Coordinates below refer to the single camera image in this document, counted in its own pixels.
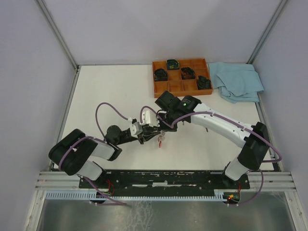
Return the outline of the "metal key organizer red handle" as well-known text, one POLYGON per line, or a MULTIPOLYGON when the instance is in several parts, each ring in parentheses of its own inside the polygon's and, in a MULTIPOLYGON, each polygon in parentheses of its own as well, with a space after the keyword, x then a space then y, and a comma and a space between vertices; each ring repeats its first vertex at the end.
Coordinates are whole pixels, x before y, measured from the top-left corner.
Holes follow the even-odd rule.
POLYGON ((165 131, 161 131, 160 134, 158 135, 157 141, 158 141, 159 148, 162 147, 162 142, 165 139, 165 133, 166 133, 165 131))

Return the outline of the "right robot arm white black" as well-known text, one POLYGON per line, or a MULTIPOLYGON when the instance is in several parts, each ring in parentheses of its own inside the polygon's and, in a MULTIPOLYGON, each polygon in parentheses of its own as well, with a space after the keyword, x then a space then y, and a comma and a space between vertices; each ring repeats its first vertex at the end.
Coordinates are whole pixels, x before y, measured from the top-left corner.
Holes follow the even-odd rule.
POLYGON ((224 187, 232 188, 243 174, 250 170, 259 170, 270 143, 265 124, 242 123, 216 112, 199 99, 189 95, 181 100, 165 91, 155 103, 165 111, 160 121, 166 122, 173 129, 178 122, 186 121, 208 128, 241 148, 238 156, 228 163, 224 174, 220 177, 224 187))

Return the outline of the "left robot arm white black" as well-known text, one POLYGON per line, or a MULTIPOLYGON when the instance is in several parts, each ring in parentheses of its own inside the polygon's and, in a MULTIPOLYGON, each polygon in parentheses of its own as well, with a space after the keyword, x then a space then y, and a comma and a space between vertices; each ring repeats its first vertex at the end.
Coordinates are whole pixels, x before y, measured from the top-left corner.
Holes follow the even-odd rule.
POLYGON ((126 130, 113 125, 107 129, 104 139, 100 140, 75 129, 53 146, 48 156, 60 171, 69 176, 77 174, 86 177, 91 184, 100 188, 106 184, 106 175, 102 167, 89 160, 90 156, 114 161, 122 152, 119 145, 132 141, 144 144, 159 134, 160 128, 149 125, 133 126, 126 130))

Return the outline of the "dark rolled cloth grey pattern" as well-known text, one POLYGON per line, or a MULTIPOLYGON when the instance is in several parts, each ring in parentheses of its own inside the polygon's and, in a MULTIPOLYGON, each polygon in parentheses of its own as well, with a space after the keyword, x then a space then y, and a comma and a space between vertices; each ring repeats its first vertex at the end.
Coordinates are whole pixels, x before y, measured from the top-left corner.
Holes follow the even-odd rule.
POLYGON ((154 81, 168 81, 168 73, 165 69, 159 68, 154 71, 154 81))

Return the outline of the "wooden compartment tray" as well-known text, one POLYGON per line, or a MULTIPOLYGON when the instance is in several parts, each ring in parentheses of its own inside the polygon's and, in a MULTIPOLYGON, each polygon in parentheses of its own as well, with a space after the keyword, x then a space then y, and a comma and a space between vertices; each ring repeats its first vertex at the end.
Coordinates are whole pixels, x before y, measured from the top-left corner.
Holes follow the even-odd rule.
POLYGON ((163 61, 153 61, 153 82, 154 82, 154 97, 158 98, 165 91, 169 91, 175 96, 199 96, 199 95, 210 95, 213 92, 212 89, 209 90, 199 90, 197 88, 196 81, 198 76, 205 76, 210 79, 209 68, 204 58, 194 58, 194 59, 178 59, 180 63, 179 70, 167 70, 166 60, 163 61), (195 79, 184 80, 181 78, 181 68, 190 67, 195 71, 195 79), (154 71, 163 68, 168 73, 168 81, 154 81, 154 71))

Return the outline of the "dark rolled cloth orange pattern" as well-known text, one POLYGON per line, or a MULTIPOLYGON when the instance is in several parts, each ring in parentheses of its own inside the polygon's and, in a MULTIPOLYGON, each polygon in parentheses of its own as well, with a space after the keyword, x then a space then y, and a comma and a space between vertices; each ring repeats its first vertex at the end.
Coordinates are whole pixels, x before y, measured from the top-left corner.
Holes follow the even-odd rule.
POLYGON ((195 71, 190 67, 181 68, 181 78, 184 80, 195 79, 195 71))

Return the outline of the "dark rolled cloth green pattern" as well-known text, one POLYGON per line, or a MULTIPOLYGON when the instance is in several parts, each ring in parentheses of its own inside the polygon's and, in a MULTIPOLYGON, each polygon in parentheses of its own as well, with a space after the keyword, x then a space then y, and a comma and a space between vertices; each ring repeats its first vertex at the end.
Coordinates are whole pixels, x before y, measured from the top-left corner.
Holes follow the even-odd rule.
POLYGON ((210 79, 206 78, 205 76, 198 76, 196 84, 197 84, 197 88, 199 90, 212 89, 210 79))

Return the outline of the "dark rolled cloth yellow pattern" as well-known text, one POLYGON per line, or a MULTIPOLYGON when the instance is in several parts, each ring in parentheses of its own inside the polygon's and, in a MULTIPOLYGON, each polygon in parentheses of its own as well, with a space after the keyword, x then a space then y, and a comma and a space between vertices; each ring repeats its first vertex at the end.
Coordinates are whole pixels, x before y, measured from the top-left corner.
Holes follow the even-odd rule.
POLYGON ((166 60, 167 70, 179 70, 180 63, 177 59, 168 59, 166 60))

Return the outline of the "light blue cloth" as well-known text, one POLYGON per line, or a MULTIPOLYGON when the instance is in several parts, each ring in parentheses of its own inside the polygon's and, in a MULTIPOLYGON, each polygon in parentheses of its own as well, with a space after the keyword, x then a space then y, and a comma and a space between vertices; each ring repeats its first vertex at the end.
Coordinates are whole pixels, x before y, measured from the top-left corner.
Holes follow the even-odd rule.
POLYGON ((208 64, 212 87, 231 102, 259 102, 258 93, 264 91, 258 73, 251 64, 216 62, 208 64))

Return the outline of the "aluminium frame post right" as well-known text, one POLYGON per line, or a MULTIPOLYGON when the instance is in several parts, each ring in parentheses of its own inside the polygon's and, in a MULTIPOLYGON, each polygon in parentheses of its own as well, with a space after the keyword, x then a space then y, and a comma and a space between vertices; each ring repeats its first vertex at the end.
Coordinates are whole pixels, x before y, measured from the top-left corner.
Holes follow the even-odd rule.
POLYGON ((269 38, 271 32, 273 31, 274 27, 276 26, 277 22, 279 21, 281 15, 283 14, 286 6, 288 5, 289 0, 281 0, 272 15, 270 21, 268 22, 266 28, 262 32, 260 38, 257 41, 256 46, 254 47, 250 57, 247 60, 247 64, 253 64, 257 59, 259 53, 261 52, 262 48, 264 47, 267 39, 269 38))

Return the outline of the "aluminium frame post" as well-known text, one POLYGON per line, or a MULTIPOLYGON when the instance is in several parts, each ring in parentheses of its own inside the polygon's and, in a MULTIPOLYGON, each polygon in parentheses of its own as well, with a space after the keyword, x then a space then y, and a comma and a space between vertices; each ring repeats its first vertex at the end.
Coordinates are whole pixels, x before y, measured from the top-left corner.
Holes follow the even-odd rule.
POLYGON ((276 26, 277 22, 279 21, 281 15, 283 14, 286 6, 288 5, 289 0, 281 0, 272 15, 270 21, 268 22, 266 28, 262 32, 260 38, 257 41, 256 46, 254 47, 250 57, 247 60, 247 64, 253 64, 257 59, 259 53, 261 52, 262 48, 264 47, 267 39, 269 38, 271 32, 273 31, 274 27, 276 26))
POLYGON ((56 25, 51 12, 49 11, 47 4, 44 0, 34 0, 39 10, 41 11, 44 19, 46 20, 48 26, 50 27, 53 35, 55 36, 57 42, 59 43, 61 49, 63 50, 65 56, 68 58, 72 67, 77 70, 79 65, 77 64, 75 58, 73 57, 64 37, 61 34, 58 26, 56 25))

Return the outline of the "aluminium frame post left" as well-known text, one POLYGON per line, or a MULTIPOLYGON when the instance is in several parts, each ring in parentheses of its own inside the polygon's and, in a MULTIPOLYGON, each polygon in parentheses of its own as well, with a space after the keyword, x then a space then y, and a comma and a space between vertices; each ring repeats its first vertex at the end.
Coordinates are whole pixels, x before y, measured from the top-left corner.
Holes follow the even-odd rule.
POLYGON ((50 27, 53 35, 55 36, 57 42, 59 43, 61 49, 63 50, 65 56, 68 58, 72 67, 77 70, 79 65, 77 64, 75 58, 73 57, 64 37, 61 34, 58 26, 56 25, 51 12, 49 11, 47 4, 44 0, 34 0, 39 10, 41 11, 44 19, 46 20, 48 26, 50 27))

